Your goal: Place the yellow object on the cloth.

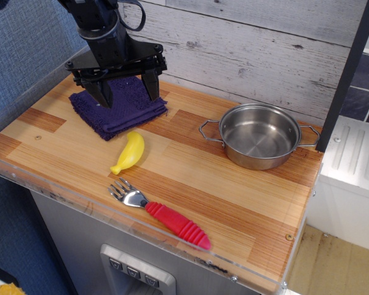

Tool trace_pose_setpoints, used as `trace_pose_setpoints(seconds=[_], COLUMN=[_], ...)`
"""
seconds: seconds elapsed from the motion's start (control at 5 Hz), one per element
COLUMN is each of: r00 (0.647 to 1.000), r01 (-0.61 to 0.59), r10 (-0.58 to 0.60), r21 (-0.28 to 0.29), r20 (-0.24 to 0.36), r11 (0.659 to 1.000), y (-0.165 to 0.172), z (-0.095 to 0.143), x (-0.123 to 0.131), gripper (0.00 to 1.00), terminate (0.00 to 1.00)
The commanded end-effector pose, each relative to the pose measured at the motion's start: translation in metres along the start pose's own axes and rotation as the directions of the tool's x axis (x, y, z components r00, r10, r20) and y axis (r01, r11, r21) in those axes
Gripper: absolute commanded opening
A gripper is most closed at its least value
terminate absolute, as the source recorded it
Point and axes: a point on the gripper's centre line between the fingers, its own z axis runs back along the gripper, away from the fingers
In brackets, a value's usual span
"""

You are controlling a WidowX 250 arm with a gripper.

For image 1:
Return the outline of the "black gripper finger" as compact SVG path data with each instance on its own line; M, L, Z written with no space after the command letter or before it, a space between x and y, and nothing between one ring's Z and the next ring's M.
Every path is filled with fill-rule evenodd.
M113 93L109 86L108 80L87 80L81 79L82 86L86 89L89 95L102 107L112 108Z
M151 101L156 101L159 97L159 79L157 72L147 71L141 75L141 80Z

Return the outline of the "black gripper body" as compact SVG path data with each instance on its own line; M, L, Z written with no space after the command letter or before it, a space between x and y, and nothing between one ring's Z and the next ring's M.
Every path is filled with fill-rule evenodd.
M67 61L65 68L79 85L149 73L160 75L167 69L163 46L132 39L119 21L98 30L76 29L89 49Z

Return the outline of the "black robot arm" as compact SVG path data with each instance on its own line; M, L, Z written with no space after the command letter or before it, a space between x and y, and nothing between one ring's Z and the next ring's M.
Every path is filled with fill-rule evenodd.
M119 1L61 1L74 18L89 50L65 64L76 85L100 105L111 108L110 80L140 76L150 100L159 98L159 75L167 69L160 44L136 41L119 13Z

